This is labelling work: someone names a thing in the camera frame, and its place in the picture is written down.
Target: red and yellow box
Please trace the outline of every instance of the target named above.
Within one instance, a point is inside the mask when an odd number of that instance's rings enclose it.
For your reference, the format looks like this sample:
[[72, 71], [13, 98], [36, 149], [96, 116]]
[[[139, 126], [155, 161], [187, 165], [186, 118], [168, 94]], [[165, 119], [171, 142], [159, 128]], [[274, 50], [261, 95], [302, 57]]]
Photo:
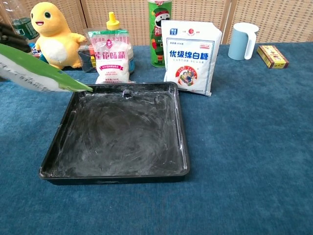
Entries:
[[276, 46], [259, 46], [257, 52], [270, 69], [285, 69], [289, 64]]

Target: light blue plastic cup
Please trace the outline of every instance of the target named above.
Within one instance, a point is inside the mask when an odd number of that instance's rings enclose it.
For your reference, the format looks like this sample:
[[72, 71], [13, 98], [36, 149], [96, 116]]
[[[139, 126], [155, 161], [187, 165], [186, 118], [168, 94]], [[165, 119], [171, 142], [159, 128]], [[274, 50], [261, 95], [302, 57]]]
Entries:
[[249, 60], [253, 54], [257, 31], [259, 27], [251, 23], [234, 24], [228, 56], [234, 60]]

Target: tray rim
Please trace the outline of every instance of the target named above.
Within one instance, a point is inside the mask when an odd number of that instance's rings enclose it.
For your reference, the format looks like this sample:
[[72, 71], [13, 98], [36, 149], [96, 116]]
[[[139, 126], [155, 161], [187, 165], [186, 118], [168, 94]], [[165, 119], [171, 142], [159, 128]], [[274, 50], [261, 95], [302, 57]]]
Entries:
[[181, 105], [180, 105], [180, 98], [179, 98], [179, 90], [178, 90], [178, 86], [175, 82], [143, 82], [143, 83], [117, 83], [117, 84], [87, 84], [87, 86], [90, 86], [92, 88], [94, 87], [107, 87], [107, 86], [121, 86], [121, 85], [159, 85], [159, 84], [171, 84], [174, 86], [176, 95], [177, 95], [177, 103], [178, 103], [178, 116], [179, 116], [179, 124], [180, 124], [180, 128], [181, 128], [181, 135], [182, 135], [182, 142], [184, 145], [184, 152], [185, 152], [185, 156], [186, 156], [186, 161], [185, 161], [185, 165], [186, 165], [186, 169], [184, 169], [182, 172], [180, 173], [176, 173], [176, 174], [172, 174], [170, 176], [165, 176], [165, 175], [133, 175], [133, 176], [129, 176], [129, 175], [115, 175], [115, 176], [86, 176], [86, 177], [63, 177], [63, 176], [53, 176], [53, 177], [47, 177], [45, 176], [45, 174], [42, 174], [42, 170], [45, 166], [45, 164], [47, 163], [47, 160], [49, 159], [50, 153], [52, 151], [53, 145], [59, 135], [59, 132], [61, 131], [62, 128], [62, 123], [65, 121], [65, 119], [67, 118], [68, 115], [68, 111], [71, 108], [71, 103], [73, 101], [73, 99], [75, 98], [75, 94], [76, 92], [72, 93], [72, 96], [68, 102], [67, 108], [63, 114], [63, 117], [61, 119], [61, 122], [59, 124], [59, 127], [57, 129], [57, 131], [54, 134], [54, 137], [51, 141], [51, 144], [49, 146], [49, 149], [47, 150], [47, 153], [45, 155], [45, 158], [43, 159], [41, 166], [39, 168], [39, 178], [42, 180], [48, 180], [48, 181], [60, 181], [60, 180], [131, 180], [131, 179], [149, 179], [149, 178], [176, 178], [176, 177], [184, 177], [186, 176], [189, 172], [190, 172], [190, 158], [189, 158], [189, 153], [188, 153], [188, 148], [187, 148], [187, 140], [186, 140], [186, 134], [185, 134], [185, 128], [183, 125], [183, 121], [182, 121], [182, 112], [181, 112]]

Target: pringles can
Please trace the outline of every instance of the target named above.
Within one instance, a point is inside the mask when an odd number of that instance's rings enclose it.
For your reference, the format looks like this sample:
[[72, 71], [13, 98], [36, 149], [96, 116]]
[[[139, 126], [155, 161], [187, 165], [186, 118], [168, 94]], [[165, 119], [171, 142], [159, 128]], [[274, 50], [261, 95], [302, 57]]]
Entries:
[[172, 0], [148, 0], [150, 57], [155, 67], [164, 67], [161, 21], [169, 21], [172, 15]]

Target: yellow dinosaur plush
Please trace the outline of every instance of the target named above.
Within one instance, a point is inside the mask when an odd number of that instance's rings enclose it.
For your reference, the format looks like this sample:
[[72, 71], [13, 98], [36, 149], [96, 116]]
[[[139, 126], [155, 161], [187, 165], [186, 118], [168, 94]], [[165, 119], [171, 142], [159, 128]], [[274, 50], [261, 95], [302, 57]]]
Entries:
[[54, 4], [38, 3], [30, 17], [31, 24], [40, 34], [35, 49], [41, 50], [50, 65], [58, 69], [81, 67], [77, 49], [86, 37], [71, 32], [64, 15]]

